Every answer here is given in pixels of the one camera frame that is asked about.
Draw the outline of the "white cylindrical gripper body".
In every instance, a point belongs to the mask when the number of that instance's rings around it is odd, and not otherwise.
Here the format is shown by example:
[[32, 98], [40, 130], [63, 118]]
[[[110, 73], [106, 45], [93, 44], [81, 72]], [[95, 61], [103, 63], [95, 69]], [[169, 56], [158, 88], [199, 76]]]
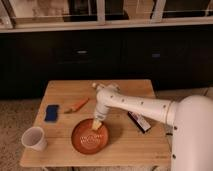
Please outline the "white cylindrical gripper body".
[[109, 113], [109, 107], [101, 103], [97, 103], [94, 110], [94, 118], [98, 121], [104, 121]]

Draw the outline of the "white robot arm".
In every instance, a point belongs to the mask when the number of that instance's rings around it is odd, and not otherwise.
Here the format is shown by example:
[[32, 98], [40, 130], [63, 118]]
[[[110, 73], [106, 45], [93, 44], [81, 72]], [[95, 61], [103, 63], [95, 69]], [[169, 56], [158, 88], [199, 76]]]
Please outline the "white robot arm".
[[213, 171], [213, 100], [192, 95], [180, 102], [125, 96], [112, 87], [97, 93], [92, 128], [97, 130], [110, 107], [173, 127], [171, 171]]

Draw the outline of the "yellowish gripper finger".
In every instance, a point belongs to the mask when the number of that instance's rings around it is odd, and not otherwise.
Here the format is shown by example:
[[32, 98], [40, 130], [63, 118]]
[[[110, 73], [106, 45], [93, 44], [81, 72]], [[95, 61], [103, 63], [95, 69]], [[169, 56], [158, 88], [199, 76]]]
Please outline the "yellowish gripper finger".
[[94, 119], [93, 122], [92, 122], [92, 129], [93, 130], [98, 130], [102, 125], [102, 122], [97, 120], [97, 119]]

